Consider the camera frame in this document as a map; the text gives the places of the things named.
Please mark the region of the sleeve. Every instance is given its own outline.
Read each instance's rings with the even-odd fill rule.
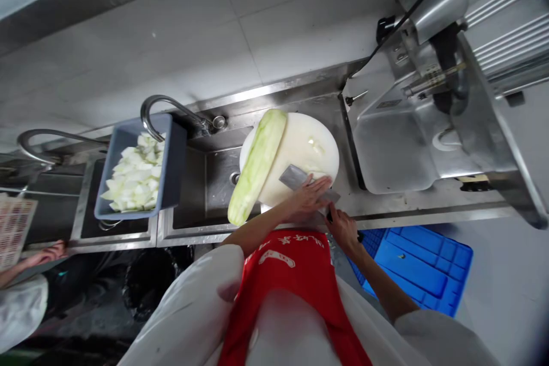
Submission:
[[[433,365],[499,365],[473,331],[442,313],[408,313],[396,320],[395,329]]]
[[[119,365],[204,365],[222,343],[244,254],[224,245],[173,282]]]
[[[24,341],[40,326],[47,288],[46,278],[37,274],[0,290],[0,353]]]

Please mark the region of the faucet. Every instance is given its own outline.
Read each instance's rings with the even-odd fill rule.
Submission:
[[[143,122],[143,127],[147,130],[147,132],[149,132],[149,134],[159,142],[164,141],[164,138],[162,137],[162,135],[160,135],[159,132],[154,129],[150,121],[150,108],[153,106],[153,104],[159,101],[170,103],[188,116],[192,117],[202,126],[202,133],[205,136],[211,136],[216,131],[223,130],[227,127],[227,120],[223,116],[216,116],[214,117],[213,121],[209,121],[204,117],[200,117],[198,114],[191,112],[177,100],[174,100],[171,97],[164,96],[162,94],[155,94],[154,96],[146,98],[141,105],[141,121]]]
[[[40,163],[43,163],[43,164],[46,164],[46,165],[51,165],[51,166],[62,164],[61,157],[55,156],[53,154],[37,153],[30,147],[29,140],[32,137],[37,136],[39,134],[54,134],[56,136],[73,138],[75,140],[80,140],[80,141],[88,142],[88,143],[94,143],[94,144],[105,146],[105,147],[109,146],[108,142],[102,142],[102,141],[95,140],[95,139],[90,139],[90,138],[87,138],[87,137],[77,136],[76,134],[60,132],[59,130],[52,130],[52,129],[27,130],[26,132],[21,133],[17,137],[17,145],[19,146],[19,148],[23,152],[23,154],[27,155],[31,159],[38,160]]]

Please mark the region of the blue plastic tray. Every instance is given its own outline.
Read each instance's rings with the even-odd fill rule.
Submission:
[[[422,226],[361,232],[368,253],[420,307],[456,315],[473,259],[469,246]],[[349,262],[363,289],[376,297]]]
[[[94,209],[94,215],[97,219],[134,220],[149,218],[156,216],[162,209],[175,207],[179,204],[181,180],[185,170],[187,131],[174,123],[172,116],[168,113],[153,114],[150,116],[150,120],[159,133],[166,133],[164,162],[162,163],[156,206],[152,210],[142,212],[120,213],[110,208],[110,200],[101,198],[101,195],[108,189],[106,181],[112,177],[113,167],[121,159],[122,151],[127,147],[137,146],[137,137],[145,131],[141,119],[135,118],[120,122],[114,127]]]

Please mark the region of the red apron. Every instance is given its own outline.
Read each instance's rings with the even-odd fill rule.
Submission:
[[[326,235],[300,230],[272,232],[244,264],[218,366],[244,366],[265,296],[285,289],[324,318],[343,366],[372,366],[341,303]]]

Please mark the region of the white chef coat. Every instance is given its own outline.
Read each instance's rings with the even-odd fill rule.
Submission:
[[[0,290],[0,353],[34,333],[46,306],[47,280],[41,274]]]
[[[240,287],[244,256],[221,246],[184,271],[164,294],[119,365],[214,366]],[[450,317],[416,311],[393,327],[340,278],[347,316],[372,364],[497,365],[478,337]],[[262,303],[246,359],[255,365],[339,365],[324,320],[301,298],[273,291]]]

